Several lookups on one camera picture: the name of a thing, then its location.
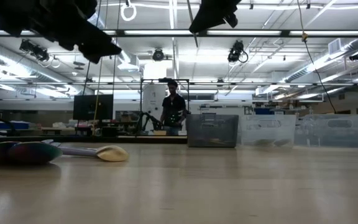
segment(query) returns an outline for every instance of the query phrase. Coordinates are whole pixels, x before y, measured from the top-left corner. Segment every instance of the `man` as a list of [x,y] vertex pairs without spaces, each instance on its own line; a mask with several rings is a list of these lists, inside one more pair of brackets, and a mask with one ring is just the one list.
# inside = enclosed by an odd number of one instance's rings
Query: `man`
[[177,82],[169,81],[168,88],[170,95],[165,97],[162,103],[163,111],[160,121],[167,130],[167,135],[178,135],[181,123],[185,120],[186,103],[185,99],[177,94]]

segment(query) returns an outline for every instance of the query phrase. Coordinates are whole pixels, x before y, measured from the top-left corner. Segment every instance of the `clear plastic bin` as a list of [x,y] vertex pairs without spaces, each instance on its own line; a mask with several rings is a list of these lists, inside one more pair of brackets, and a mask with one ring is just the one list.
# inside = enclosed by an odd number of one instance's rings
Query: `clear plastic bin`
[[358,115],[306,115],[297,121],[295,145],[358,149]]
[[187,116],[189,147],[235,147],[238,115],[191,114]]
[[293,147],[295,115],[245,115],[241,143],[256,147]]

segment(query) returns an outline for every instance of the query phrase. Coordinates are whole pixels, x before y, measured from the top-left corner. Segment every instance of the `dark shirt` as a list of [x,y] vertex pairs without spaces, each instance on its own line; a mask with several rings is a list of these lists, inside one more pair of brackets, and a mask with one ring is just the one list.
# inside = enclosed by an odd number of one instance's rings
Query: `dark shirt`
[[175,126],[175,123],[177,123],[183,115],[180,111],[186,109],[186,102],[183,97],[176,94],[173,100],[171,100],[171,96],[165,97],[162,107],[165,111],[164,125]]

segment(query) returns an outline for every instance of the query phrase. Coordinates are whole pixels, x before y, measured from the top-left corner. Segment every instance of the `computer screen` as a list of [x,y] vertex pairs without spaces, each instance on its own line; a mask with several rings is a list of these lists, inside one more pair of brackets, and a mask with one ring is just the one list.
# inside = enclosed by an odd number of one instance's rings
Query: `computer screen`
[[[113,95],[99,95],[96,120],[112,119]],[[74,96],[73,119],[93,120],[96,110],[96,95]]]

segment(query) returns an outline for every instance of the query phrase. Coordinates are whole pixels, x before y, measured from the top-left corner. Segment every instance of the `ceiling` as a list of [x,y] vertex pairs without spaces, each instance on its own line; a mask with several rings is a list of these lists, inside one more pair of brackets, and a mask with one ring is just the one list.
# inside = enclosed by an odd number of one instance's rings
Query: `ceiling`
[[[171,29],[170,10],[154,7],[168,7],[170,0],[132,0],[132,4],[139,4],[136,6],[137,14],[131,21],[124,21],[120,16],[120,8],[117,6],[119,1],[101,1],[101,9],[99,18],[104,23],[106,29]],[[199,1],[191,0],[193,16],[197,14],[197,5]],[[331,2],[330,0],[311,0],[313,6],[324,7]],[[296,1],[292,0],[254,0],[255,7],[249,10],[250,1],[242,1],[236,16],[239,23],[235,29],[301,29],[300,15],[298,9],[281,10],[285,6],[296,6]],[[174,29],[188,29],[191,22],[189,12],[186,9],[186,1],[178,0],[178,9],[174,12]],[[281,8],[261,9],[258,7],[274,7]],[[331,8],[358,6],[358,0],[338,0],[331,6]],[[131,16],[132,9],[126,9],[127,17]],[[302,16],[304,24],[312,23],[306,29],[358,29],[358,9],[328,9],[321,15],[321,9],[311,8],[302,9]],[[214,29],[231,29],[227,24],[215,27]],[[88,61],[82,57],[78,52],[69,52],[61,48],[57,43],[49,42],[43,38],[26,38],[33,43],[39,44],[48,49],[48,53],[55,55],[61,61],[58,68],[48,67],[67,78],[83,82],[85,80],[86,71],[88,68]],[[178,74],[177,78],[189,78],[193,81],[199,82],[215,82],[218,78],[225,78],[225,81],[230,82],[271,82],[273,81],[274,72],[282,72],[286,74],[288,71],[303,65],[309,56],[304,44],[299,38],[235,38],[235,37],[198,37],[199,47],[196,48],[195,40],[192,37],[176,37],[175,42],[178,46]],[[252,45],[247,48],[249,53],[249,61],[243,66],[236,66],[231,70],[231,66],[227,62],[227,55],[229,49],[236,40],[243,41],[245,46],[249,43]],[[308,46],[312,56],[326,52],[328,44],[333,41],[332,38],[309,38]],[[171,37],[118,37],[117,42],[120,47],[128,53],[136,54],[140,58],[140,64],[152,63],[151,54],[156,48],[161,48],[167,55],[173,55],[173,41]],[[36,61],[29,55],[24,55],[19,46],[21,39],[14,37],[0,37],[0,46],[3,46],[29,60]],[[73,62],[83,62],[86,65],[84,70],[78,71]],[[174,71],[172,69],[172,61],[164,62],[167,67],[167,76],[173,78]],[[340,64],[343,61],[338,61],[330,67],[324,68],[324,73],[331,75],[338,70],[342,70]],[[91,63],[89,68],[89,76],[93,80],[97,80],[101,74],[102,82],[111,82],[113,76],[116,77],[116,82],[131,82],[140,79],[139,72],[126,72],[115,65],[120,63],[114,57],[103,58],[97,65]],[[101,88],[111,88],[110,86],[102,86]],[[133,86],[117,86],[116,89],[136,89],[137,85]],[[240,89],[255,89],[256,86],[240,86]]]

